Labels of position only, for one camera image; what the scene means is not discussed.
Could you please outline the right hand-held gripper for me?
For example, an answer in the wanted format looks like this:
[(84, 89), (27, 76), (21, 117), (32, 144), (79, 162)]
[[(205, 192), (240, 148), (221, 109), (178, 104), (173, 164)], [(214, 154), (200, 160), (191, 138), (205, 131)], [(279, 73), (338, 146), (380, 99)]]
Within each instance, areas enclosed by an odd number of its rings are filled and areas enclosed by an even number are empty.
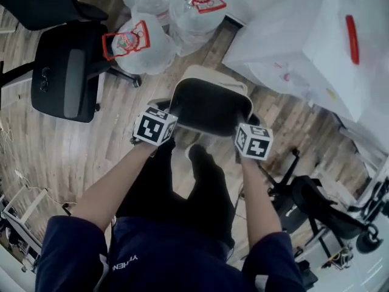
[(238, 153), (244, 158), (265, 161), (274, 141), (272, 129), (263, 125), (254, 114), (247, 120), (238, 114), (236, 121), (234, 144)]

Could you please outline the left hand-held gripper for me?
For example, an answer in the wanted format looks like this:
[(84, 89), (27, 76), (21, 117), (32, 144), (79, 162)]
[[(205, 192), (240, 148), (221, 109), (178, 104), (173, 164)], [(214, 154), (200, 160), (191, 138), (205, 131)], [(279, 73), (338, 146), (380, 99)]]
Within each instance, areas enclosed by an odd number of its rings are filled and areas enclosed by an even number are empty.
[(137, 116), (133, 126), (133, 145), (146, 142), (160, 146), (173, 135), (178, 117), (170, 113), (171, 100), (152, 100)]

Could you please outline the small beige waste bin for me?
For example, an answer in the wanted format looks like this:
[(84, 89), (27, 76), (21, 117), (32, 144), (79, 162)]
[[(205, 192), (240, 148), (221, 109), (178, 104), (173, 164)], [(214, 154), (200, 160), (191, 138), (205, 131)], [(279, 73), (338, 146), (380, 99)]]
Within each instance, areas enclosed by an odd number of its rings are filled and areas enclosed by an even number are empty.
[(231, 137), (243, 122), (259, 125), (247, 85), (233, 77), (191, 65), (177, 83), (169, 105), (179, 127), (216, 137)]

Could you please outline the person's left forearm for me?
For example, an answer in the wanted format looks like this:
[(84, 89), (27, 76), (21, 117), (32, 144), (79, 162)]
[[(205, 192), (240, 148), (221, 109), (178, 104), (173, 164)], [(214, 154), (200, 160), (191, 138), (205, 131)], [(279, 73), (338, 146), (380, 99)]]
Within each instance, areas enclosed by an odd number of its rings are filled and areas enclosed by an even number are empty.
[(155, 145), (146, 142), (135, 145), (117, 165), (85, 191), (72, 216), (105, 231), (147, 159), (156, 150)]

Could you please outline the person's right forearm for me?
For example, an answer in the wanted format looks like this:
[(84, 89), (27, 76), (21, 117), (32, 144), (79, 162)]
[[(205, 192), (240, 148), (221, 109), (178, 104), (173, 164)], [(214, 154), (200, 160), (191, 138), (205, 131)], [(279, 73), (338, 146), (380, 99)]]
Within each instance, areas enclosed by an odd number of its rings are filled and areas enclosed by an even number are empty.
[(246, 203), (247, 235), (253, 248), (269, 234), (281, 232), (279, 216), (267, 193), (266, 179), (256, 161), (241, 158), (243, 192)]

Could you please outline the person's black trousers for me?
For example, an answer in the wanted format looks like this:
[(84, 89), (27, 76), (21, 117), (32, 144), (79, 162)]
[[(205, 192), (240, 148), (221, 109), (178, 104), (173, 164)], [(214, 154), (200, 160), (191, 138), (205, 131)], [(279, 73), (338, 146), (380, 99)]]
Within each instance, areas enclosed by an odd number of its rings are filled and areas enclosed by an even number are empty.
[(182, 198), (173, 191), (171, 157), (175, 146), (174, 139), (170, 139), (147, 159), (116, 212), (117, 218), (174, 222), (232, 249), (235, 210), (224, 171), (203, 146), (194, 146), (189, 160), (195, 184), (189, 197)]

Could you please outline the black padded office chair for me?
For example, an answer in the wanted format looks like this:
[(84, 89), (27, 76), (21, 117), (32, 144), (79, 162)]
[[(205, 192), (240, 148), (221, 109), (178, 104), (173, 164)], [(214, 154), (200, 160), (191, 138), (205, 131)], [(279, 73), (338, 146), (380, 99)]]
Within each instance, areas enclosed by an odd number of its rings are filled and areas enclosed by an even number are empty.
[(383, 240), (378, 237), (379, 230), (376, 225), (363, 223), (333, 208), (335, 202), (325, 198), (318, 189), (322, 186), (319, 179), (306, 175), (292, 177), (300, 160), (300, 151), (294, 148), (291, 153), (294, 156), (293, 163), (280, 182), (276, 182), (262, 166), (259, 166), (272, 185), (268, 189), (268, 194), (274, 199), (272, 203), (282, 222), (287, 220), (286, 214), (295, 206), (300, 214), (293, 215), (289, 222), (300, 227), (308, 220), (314, 236), (318, 238), (328, 257), (332, 254), (328, 251), (323, 236), (319, 234), (317, 221), (332, 232), (341, 248), (345, 247), (346, 240), (354, 238), (357, 239), (356, 248), (361, 254), (369, 254), (379, 248)]

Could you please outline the black mesh office chair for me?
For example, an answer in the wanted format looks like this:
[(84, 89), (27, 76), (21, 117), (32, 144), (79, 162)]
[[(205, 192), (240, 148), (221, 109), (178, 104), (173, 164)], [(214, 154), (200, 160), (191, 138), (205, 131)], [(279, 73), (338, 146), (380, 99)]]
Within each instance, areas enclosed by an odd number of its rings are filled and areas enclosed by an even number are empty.
[[(99, 76), (105, 72), (138, 88), (139, 75), (130, 74), (106, 60), (102, 36), (108, 14), (78, 0), (0, 0), (23, 27), (43, 31), (35, 59), (4, 72), (0, 61), (0, 106), (2, 89), (31, 82), (31, 103), (37, 111), (67, 120), (89, 123), (100, 110), (97, 101)], [(49, 89), (40, 91), (41, 72), (50, 67)]]

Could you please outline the white water dispenser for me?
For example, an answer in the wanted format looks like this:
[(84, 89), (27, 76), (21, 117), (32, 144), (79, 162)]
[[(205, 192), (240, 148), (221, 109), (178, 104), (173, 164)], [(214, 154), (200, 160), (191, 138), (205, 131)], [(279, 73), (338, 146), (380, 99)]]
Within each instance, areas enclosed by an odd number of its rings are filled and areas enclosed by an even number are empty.
[(315, 0), (274, 3), (237, 33), (225, 64), (252, 82), (327, 109), (305, 49), (320, 5)]

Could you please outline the black eyeglasses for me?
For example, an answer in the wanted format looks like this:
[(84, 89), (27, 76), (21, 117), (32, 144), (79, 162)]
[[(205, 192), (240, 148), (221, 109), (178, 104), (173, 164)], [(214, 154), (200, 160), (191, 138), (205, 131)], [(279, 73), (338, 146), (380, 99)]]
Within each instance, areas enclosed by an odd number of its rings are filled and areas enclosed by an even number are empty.
[(40, 83), (40, 91), (47, 92), (49, 89), (49, 73), (50, 67), (46, 66), (42, 69), (41, 76), (42, 81)]

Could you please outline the person's navy shirt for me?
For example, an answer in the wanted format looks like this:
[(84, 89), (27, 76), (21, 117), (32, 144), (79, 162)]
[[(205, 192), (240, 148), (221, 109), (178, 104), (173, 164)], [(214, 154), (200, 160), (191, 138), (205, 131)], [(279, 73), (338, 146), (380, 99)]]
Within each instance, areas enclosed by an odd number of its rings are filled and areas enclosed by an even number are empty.
[(188, 228), (120, 218), (114, 244), (77, 217), (47, 225), (36, 292), (305, 292), (284, 232), (264, 237), (242, 269), (225, 262), (224, 246)]

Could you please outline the white metal desk frame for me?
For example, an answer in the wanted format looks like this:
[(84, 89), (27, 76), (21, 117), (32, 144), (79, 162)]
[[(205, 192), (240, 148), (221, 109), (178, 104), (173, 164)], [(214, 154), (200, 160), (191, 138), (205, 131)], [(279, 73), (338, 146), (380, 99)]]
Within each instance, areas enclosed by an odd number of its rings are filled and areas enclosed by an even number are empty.
[(27, 191), (27, 187), (23, 187), (8, 203), (4, 206), (3, 201), (5, 195), (0, 197), (0, 216), (3, 218), (11, 227), (12, 231), (15, 232), (18, 237), (17, 247), (23, 254), (22, 259), (22, 271), (36, 273), (38, 262), (41, 255), (42, 243), (38, 240), (27, 225), (27, 220), (32, 215), (33, 211), (37, 209), (40, 202), (47, 195), (47, 190), (43, 190), (38, 196), (32, 201), (27, 209), (21, 214), (20, 217), (16, 212), (12, 212), (13, 203), (18, 197)]

